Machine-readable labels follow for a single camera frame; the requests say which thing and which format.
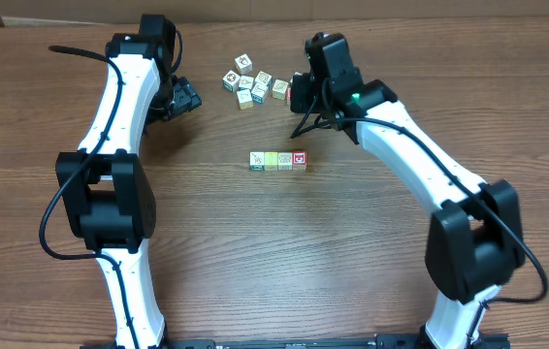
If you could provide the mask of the red letter wooden block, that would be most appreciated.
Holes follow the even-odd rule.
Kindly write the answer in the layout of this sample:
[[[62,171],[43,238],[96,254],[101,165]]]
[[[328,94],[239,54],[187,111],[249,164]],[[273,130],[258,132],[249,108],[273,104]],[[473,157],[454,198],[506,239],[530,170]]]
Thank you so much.
[[[294,151],[292,153],[292,167],[294,171],[305,171],[307,169],[307,153],[305,151]]]

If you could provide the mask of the white wooden block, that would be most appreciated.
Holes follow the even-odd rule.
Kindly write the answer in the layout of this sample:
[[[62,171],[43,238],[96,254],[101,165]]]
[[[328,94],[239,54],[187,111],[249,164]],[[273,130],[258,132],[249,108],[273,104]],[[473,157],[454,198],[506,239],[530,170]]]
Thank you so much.
[[[293,153],[292,152],[279,152],[277,154],[277,169],[279,171],[293,170]]]

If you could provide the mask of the letter L wooden block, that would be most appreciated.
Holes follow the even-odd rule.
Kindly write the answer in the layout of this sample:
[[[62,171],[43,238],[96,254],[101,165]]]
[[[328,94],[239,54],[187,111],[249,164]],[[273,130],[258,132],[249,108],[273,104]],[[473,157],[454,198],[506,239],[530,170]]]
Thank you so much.
[[[278,170],[278,153],[276,151],[266,151],[264,153],[264,168],[266,171]]]

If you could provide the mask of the green sided wooden block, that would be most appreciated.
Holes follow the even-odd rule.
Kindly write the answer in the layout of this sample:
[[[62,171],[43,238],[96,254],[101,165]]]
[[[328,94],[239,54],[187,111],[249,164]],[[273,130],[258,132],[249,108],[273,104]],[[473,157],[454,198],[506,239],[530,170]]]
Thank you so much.
[[[265,153],[260,151],[251,151],[249,153],[249,167],[252,171],[264,171]]]

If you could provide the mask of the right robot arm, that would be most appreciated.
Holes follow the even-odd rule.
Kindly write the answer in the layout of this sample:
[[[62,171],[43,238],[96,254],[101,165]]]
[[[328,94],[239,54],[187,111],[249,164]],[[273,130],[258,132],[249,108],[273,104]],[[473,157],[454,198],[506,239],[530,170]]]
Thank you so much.
[[[525,262],[518,196],[453,160],[413,121],[384,82],[365,82],[341,34],[305,43],[310,69],[293,78],[291,110],[318,114],[315,128],[344,132],[382,160],[430,218],[425,264],[438,289],[417,348],[507,348],[481,321],[501,287]]]

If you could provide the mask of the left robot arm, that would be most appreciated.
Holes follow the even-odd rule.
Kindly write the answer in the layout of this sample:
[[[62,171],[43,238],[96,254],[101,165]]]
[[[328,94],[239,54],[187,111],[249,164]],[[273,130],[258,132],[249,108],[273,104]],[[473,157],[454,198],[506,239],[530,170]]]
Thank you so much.
[[[177,77],[183,41],[162,15],[144,15],[137,33],[116,33],[104,53],[54,46],[52,51],[92,58],[108,67],[93,123],[78,149],[55,163],[62,202],[85,260],[98,263],[116,323],[112,348],[167,348],[167,324],[158,307],[149,266],[156,202],[141,163],[149,124],[199,108],[200,96]]]

